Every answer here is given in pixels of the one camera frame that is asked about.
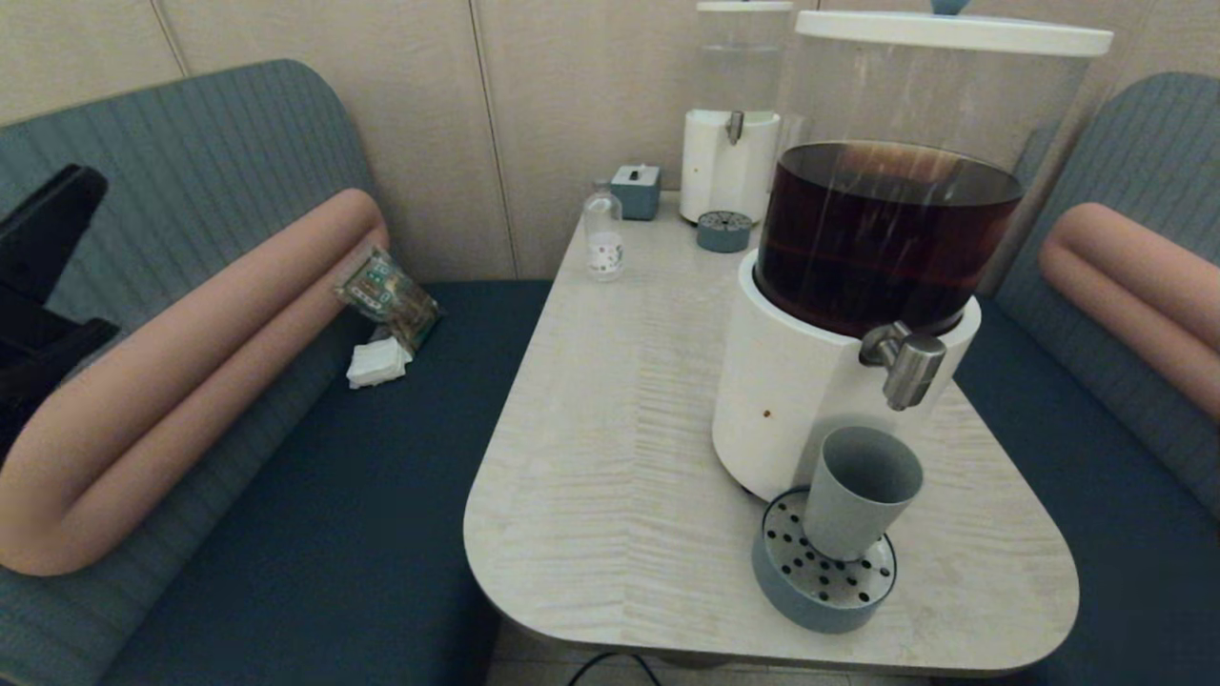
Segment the large tea drink dispenser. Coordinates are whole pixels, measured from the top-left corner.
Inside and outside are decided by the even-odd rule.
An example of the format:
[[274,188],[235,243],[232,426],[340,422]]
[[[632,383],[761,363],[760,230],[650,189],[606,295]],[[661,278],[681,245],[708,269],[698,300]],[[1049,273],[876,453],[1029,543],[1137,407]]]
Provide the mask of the large tea drink dispenser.
[[[712,443],[750,494],[809,482],[817,443],[910,435],[980,330],[974,293],[1089,57],[799,35],[762,238],[741,264]],[[894,413],[867,331],[946,347],[924,403]]]

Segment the white lid of tea dispenser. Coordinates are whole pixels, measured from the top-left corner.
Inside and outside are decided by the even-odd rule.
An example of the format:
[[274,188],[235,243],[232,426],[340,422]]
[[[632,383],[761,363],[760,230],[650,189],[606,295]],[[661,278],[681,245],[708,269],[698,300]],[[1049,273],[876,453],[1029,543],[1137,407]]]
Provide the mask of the white lid of tea dispenser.
[[1109,52],[1114,40],[1111,31],[1098,28],[975,13],[892,11],[802,11],[795,32],[867,44],[1059,57],[1099,57]]

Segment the large blue perforated drip tray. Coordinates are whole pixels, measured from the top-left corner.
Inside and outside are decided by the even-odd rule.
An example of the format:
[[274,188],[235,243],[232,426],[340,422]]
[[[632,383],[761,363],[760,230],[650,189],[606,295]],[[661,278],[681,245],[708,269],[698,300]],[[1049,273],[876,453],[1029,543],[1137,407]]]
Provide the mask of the large blue perforated drip tray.
[[898,559],[889,535],[856,560],[815,551],[802,516],[809,489],[776,496],[762,511],[750,561],[765,598],[783,616],[813,634],[841,635],[865,626],[892,594]]

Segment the small clear glass bottle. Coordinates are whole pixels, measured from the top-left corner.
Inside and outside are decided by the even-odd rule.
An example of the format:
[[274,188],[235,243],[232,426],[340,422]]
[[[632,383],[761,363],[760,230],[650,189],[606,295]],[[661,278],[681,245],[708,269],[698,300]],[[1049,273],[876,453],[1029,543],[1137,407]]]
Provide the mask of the small clear glass bottle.
[[623,273],[622,222],[622,204],[614,195],[610,182],[594,182],[580,218],[586,238],[586,266],[594,281],[610,282]]

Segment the small blue box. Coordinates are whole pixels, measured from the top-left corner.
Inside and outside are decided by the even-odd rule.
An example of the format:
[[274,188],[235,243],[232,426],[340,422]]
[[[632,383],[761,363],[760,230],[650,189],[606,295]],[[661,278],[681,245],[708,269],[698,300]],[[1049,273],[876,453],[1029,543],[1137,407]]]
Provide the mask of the small blue box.
[[623,220],[651,221],[658,217],[660,183],[659,166],[620,166],[611,179],[611,192],[621,204]]

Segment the grey-blue plastic cup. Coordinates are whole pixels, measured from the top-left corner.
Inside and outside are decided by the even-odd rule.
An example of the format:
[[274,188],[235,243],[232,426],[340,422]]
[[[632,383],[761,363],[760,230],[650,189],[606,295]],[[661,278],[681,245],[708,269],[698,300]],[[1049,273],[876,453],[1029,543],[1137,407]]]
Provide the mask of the grey-blue plastic cup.
[[921,489],[924,465],[897,435],[836,428],[820,444],[806,492],[806,541],[834,560],[863,559]]

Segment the small blue drip tray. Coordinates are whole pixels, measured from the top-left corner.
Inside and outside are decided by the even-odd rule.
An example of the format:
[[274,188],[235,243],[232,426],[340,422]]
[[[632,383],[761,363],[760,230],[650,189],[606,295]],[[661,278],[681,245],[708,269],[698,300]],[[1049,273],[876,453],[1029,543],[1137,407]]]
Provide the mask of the small blue drip tray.
[[695,223],[695,243],[703,251],[745,251],[753,226],[744,212],[702,212]]

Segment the green snack packet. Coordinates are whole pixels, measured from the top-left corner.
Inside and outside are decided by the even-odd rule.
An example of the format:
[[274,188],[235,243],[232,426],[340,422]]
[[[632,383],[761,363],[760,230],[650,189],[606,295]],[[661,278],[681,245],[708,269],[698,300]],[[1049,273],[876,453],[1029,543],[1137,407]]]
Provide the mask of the green snack packet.
[[405,352],[416,354],[445,315],[440,304],[375,243],[357,247],[333,282],[339,301],[384,327]]

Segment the steel tap of tea dispenser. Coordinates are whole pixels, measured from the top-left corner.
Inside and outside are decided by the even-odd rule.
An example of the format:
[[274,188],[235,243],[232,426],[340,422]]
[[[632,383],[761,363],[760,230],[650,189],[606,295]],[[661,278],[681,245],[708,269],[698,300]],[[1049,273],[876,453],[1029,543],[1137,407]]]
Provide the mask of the steel tap of tea dispenser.
[[859,360],[867,367],[884,367],[882,394],[894,413],[902,413],[924,403],[946,353],[938,337],[895,321],[864,334]]

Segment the white folded napkin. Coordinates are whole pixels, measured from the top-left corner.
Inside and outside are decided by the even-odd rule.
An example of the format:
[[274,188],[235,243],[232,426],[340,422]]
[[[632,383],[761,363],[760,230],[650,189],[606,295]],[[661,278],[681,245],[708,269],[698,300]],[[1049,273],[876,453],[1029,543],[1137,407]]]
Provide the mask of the white folded napkin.
[[401,378],[406,366],[414,361],[414,353],[393,337],[379,338],[353,348],[346,370],[350,388],[378,386],[392,378]]

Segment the blue upholstered bench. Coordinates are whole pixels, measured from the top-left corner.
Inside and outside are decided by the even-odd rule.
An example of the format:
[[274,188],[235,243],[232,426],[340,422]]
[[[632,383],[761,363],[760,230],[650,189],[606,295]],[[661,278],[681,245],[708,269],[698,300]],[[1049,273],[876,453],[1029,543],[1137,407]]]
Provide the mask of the blue upholstered bench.
[[[48,308],[118,332],[57,388],[339,192],[379,208],[353,117],[294,60],[0,127],[0,221],[67,165],[109,190]],[[447,317],[403,378],[349,387],[372,323],[342,303],[109,555],[0,566],[0,686],[482,684],[500,620],[464,508],[550,284],[431,291]]]
[[[1064,212],[1110,208],[1220,269],[1220,77],[1150,74],[1081,135],[956,382],[1068,540],[1075,625],[1021,673],[938,686],[1220,686],[1220,422],[1041,273]],[[1220,273],[1202,286],[1219,304]]]

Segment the small clear water dispenser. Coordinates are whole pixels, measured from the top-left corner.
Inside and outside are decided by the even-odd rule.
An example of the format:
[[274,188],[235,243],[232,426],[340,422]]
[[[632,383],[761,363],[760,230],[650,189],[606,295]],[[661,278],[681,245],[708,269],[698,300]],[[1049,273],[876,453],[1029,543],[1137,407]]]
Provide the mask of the small clear water dispenser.
[[[792,12],[698,12],[693,95],[684,114],[680,214],[744,212],[762,221],[780,144],[780,84]],[[741,142],[726,121],[744,112]]]

